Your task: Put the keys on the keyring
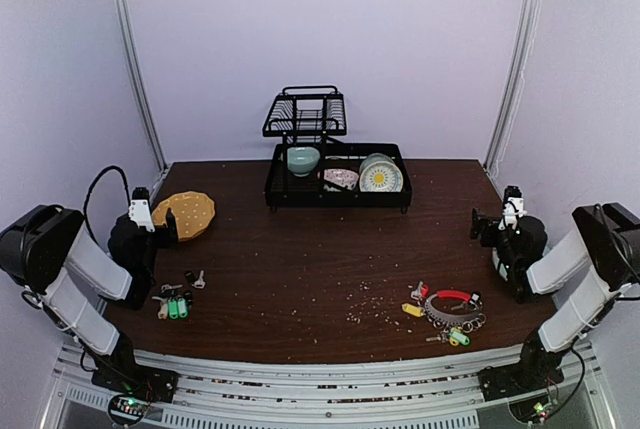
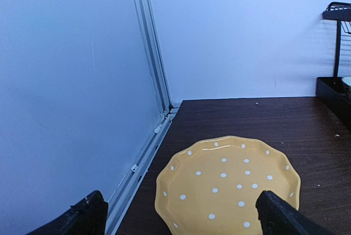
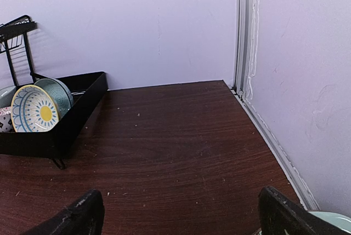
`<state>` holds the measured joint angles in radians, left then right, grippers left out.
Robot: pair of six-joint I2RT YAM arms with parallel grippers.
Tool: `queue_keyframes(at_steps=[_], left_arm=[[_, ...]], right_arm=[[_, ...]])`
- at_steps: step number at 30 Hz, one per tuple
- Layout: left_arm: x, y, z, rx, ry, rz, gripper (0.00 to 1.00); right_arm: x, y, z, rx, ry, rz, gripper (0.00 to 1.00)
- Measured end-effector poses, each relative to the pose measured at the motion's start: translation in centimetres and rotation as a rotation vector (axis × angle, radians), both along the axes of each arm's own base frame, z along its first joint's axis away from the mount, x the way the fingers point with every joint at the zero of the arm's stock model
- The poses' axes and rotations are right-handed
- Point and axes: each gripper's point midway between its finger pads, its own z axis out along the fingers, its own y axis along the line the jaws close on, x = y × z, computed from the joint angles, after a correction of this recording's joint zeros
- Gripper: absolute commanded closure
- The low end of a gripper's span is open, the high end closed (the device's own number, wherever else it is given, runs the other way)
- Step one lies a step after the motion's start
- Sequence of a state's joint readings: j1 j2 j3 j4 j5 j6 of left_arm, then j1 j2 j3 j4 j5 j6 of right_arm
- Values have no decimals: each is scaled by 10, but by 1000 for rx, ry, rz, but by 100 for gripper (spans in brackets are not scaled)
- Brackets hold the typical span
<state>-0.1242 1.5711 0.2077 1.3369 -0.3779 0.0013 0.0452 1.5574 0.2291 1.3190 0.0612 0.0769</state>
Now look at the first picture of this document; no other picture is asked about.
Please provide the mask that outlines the large keyring with red handle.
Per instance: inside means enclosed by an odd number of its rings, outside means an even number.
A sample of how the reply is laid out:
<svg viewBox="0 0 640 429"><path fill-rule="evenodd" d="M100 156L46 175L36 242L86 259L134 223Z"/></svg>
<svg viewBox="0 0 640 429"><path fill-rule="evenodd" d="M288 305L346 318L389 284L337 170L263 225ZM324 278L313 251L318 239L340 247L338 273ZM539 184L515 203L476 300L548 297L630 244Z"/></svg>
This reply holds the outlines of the large keyring with red handle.
<svg viewBox="0 0 640 429"><path fill-rule="evenodd" d="M431 292L420 281L410 293L410 302L401 304L406 315L426 320L436 331L425 338L426 343L468 347L470 334L486 323L483 301L479 292L444 289Z"/></svg>

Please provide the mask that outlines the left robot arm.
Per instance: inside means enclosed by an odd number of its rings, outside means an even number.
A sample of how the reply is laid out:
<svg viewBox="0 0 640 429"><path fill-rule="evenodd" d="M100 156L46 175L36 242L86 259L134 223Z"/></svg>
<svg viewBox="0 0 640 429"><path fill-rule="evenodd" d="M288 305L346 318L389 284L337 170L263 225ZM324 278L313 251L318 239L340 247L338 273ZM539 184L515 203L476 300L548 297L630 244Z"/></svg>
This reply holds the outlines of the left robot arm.
<svg viewBox="0 0 640 429"><path fill-rule="evenodd" d="M78 341L94 364L94 385L148 402L170 402L178 375L145 366L131 338L105 318L94 297L141 309L155 284L159 248L171 231L140 226L123 215L102 249L84 215L60 205L38 205L1 231L1 269Z"/></svg>

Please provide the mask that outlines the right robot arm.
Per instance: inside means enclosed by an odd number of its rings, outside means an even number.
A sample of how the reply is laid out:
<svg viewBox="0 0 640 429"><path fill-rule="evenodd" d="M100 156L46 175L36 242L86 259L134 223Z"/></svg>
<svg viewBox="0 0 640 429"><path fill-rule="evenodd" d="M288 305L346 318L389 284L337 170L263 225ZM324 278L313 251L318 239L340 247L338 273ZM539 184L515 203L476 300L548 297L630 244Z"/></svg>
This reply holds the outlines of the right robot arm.
<svg viewBox="0 0 640 429"><path fill-rule="evenodd" d="M574 227L554 246L544 223L510 198L499 217L472 213L470 236L492 251L497 275L515 300L564 292L556 312L523 342L517 362L479 374L487 400L542 390L564 379L561 362L639 282L639 218L620 203L580 206Z"/></svg>

